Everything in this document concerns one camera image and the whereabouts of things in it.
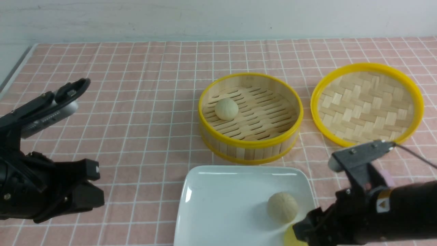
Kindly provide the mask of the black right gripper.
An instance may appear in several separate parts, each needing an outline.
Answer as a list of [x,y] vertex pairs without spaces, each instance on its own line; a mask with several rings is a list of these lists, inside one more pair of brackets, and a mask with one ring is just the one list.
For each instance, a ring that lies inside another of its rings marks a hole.
[[317,208],[292,227],[297,240],[317,246],[436,239],[436,181],[385,189],[355,212]]

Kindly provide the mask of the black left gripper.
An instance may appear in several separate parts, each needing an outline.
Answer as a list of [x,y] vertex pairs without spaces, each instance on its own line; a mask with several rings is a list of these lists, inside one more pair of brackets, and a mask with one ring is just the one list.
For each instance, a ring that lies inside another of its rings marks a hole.
[[[94,160],[53,161],[39,152],[2,152],[1,220],[41,223],[99,208],[105,203],[104,191],[86,182],[99,179],[99,163]],[[61,195],[67,185],[78,186]]]

